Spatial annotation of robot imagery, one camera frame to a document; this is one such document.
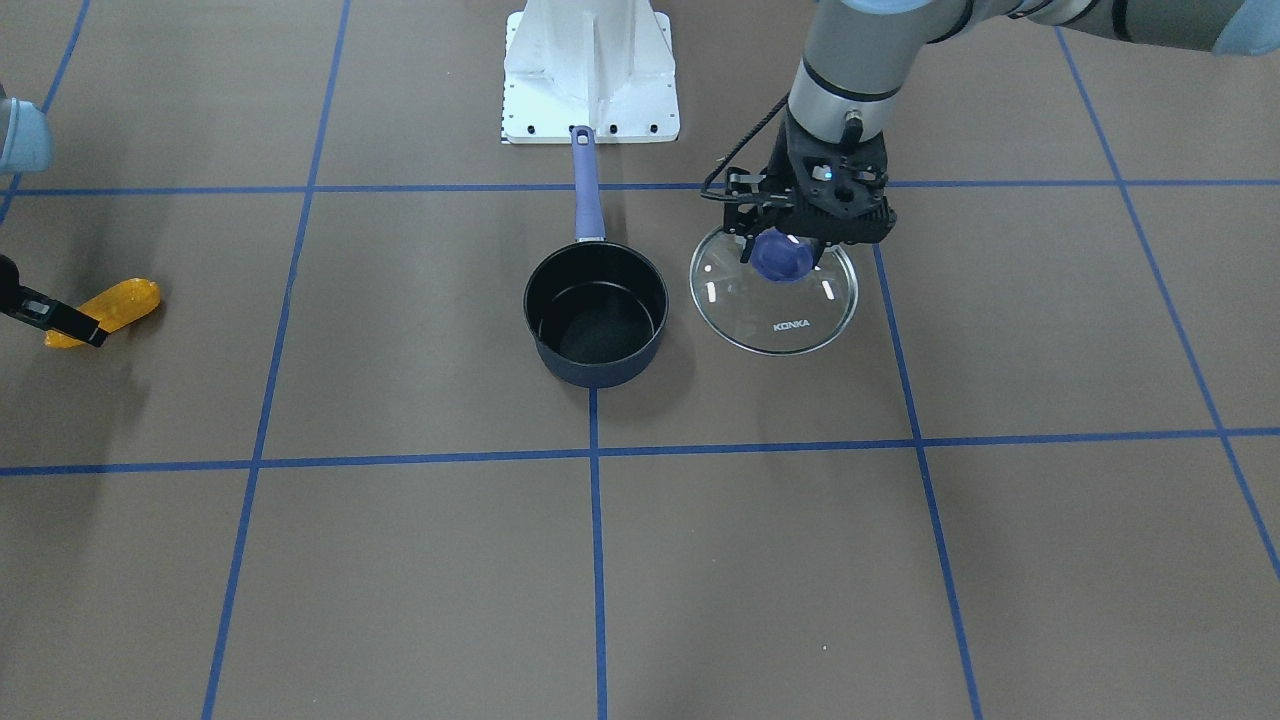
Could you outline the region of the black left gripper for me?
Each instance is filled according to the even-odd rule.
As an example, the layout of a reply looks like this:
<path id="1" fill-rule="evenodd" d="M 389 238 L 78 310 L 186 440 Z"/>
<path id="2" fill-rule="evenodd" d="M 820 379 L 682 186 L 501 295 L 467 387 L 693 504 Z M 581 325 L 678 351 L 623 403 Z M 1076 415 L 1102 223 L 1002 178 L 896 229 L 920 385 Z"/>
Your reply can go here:
<path id="1" fill-rule="evenodd" d="M 810 269 L 820 265 L 826 245 L 879 243 L 897 223 L 884 195 L 888 155 L 882 135 L 858 143 L 827 143 L 786 110 L 765 174 L 767 192 L 786 199 L 774 227 L 812 238 L 805 241 Z M 750 263 L 756 238 L 768 228 L 768 211 L 756 208 L 742 215 L 741 263 Z"/>

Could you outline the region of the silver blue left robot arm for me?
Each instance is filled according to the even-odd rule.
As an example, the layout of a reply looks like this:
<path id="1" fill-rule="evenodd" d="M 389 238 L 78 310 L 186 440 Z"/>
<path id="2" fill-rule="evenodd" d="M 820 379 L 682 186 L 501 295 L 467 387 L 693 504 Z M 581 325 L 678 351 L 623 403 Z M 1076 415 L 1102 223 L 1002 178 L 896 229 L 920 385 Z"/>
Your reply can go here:
<path id="1" fill-rule="evenodd" d="M 996 17 L 1215 55 L 1277 49 L 1275 1 L 822 1 L 762 178 L 726 176 L 740 261 L 792 281 L 828 249 L 881 242 L 897 222 L 883 135 L 918 54 Z"/>

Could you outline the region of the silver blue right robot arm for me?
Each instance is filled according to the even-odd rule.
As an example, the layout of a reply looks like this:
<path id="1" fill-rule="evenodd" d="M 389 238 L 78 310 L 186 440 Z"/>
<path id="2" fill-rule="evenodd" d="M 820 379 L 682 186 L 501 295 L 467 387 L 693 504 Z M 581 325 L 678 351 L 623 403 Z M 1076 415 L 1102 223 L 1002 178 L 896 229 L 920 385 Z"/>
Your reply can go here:
<path id="1" fill-rule="evenodd" d="M 3 95 L 1 102 L 4 176 L 44 172 L 52 164 L 52 135 L 49 119 L 33 102 Z M 20 283 L 20 270 L 1 256 L 1 313 L 38 331 L 54 331 L 92 347 L 109 337 L 97 320 Z"/>

